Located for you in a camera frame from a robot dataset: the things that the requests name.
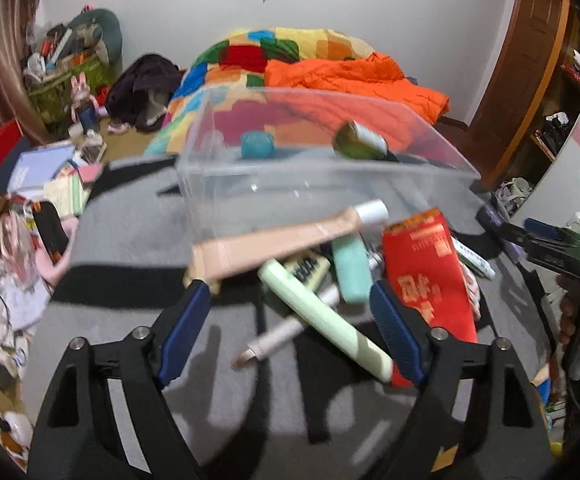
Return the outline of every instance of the mint green tube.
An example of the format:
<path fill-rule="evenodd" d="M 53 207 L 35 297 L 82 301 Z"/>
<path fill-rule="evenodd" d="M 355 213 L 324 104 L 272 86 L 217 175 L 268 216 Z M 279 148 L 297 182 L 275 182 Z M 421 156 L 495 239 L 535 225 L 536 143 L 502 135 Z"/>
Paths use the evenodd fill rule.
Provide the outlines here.
<path fill-rule="evenodd" d="M 394 368 L 392 358 L 305 288 L 279 262 L 266 261 L 259 269 L 259 278 L 340 351 L 378 380 L 390 383 Z"/>
<path fill-rule="evenodd" d="M 337 283 L 346 303 L 367 303 L 372 288 L 368 253 L 359 233 L 332 240 Z"/>

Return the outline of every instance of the floor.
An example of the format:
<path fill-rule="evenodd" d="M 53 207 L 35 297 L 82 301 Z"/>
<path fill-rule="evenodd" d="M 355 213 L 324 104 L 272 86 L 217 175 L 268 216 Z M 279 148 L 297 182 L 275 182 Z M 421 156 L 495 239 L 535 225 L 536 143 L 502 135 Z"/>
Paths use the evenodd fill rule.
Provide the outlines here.
<path fill-rule="evenodd" d="M 101 123 L 101 135 L 107 144 L 107 149 L 103 153 L 102 162 L 110 162 L 111 160 L 119 160 L 126 156 L 137 156 L 144 152 L 148 147 L 150 140 L 154 138 L 156 133 L 142 133 L 138 132 L 136 128 L 130 128 L 124 134 L 111 134 L 107 131 L 107 122 Z"/>
<path fill-rule="evenodd" d="M 481 173 L 481 177 L 489 175 L 494 167 L 487 153 L 475 150 L 468 132 L 459 126 L 447 123 L 436 123 L 435 129 L 448 140 L 468 161 Z"/>

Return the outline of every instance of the screw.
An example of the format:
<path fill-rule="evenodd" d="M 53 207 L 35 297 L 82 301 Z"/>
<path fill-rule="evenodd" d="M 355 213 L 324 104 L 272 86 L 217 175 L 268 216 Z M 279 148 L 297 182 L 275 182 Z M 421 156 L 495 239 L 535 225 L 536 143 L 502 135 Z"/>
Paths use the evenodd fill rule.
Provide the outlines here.
<path fill-rule="evenodd" d="M 497 348 L 499 348 L 500 350 L 510 350 L 512 348 L 512 343 L 510 342 L 510 339 L 505 337 L 497 337 L 495 343 L 497 345 Z"/>
<path fill-rule="evenodd" d="M 150 329 L 147 326 L 138 326 L 132 330 L 132 337 L 135 339 L 145 339 L 150 335 Z"/>
<path fill-rule="evenodd" d="M 73 350 L 81 350 L 86 345 L 86 339 L 84 337 L 75 337 L 70 341 L 70 348 Z"/>
<path fill-rule="evenodd" d="M 435 338 L 437 341 L 443 341 L 444 339 L 448 339 L 448 330 L 440 327 L 435 326 L 431 331 L 430 335 Z"/>

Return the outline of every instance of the blue gripper pad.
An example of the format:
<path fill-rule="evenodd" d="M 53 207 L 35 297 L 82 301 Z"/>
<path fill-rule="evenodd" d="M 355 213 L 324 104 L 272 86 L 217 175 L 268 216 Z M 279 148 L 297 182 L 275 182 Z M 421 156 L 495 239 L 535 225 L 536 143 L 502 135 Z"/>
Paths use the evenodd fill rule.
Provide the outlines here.
<path fill-rule="evenodd" d="M 432 359 L 430 327 L 418 311 L 401 303 L 387 280 L 372 285 L 370 310 L 401 375 L 422 386 Z"/>
<path fill-rule="evenodd" d="M 524 228 L 526 231 L 531 232 L 534 235 L 540 236 L 542 238 L 548 238 L 548 240 L 558 240 L 559 232 L 554 226 L 546 224 L 544 222 L 539 222 L 534 218 L 526 218 L 524 220 Z"/>
<path fill-rule="evenodd" d="M 162 388 L 183 372 L 183 367 L 210 311 L 211 299 L 208 286 L 194 280 L 187 287 L 179 303 L 166 308 L 152 325 L 156 336 L 155 360 L 160 364 L 155 378 Z"/>

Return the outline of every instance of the doll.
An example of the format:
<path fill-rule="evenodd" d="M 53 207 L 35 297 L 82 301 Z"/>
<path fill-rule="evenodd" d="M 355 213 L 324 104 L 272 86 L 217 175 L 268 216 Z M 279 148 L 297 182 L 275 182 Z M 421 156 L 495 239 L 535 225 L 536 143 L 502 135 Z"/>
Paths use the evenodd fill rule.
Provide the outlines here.
<path fill-rule="evenodd" d="M 72 122 L 80 122 L 83 131 L 98 130 L 98 103 L 96 98 L 90 93 L 90 87 L 86 81 L 85 73 L 81 72 L 78 79 L 72 76 Z"/>

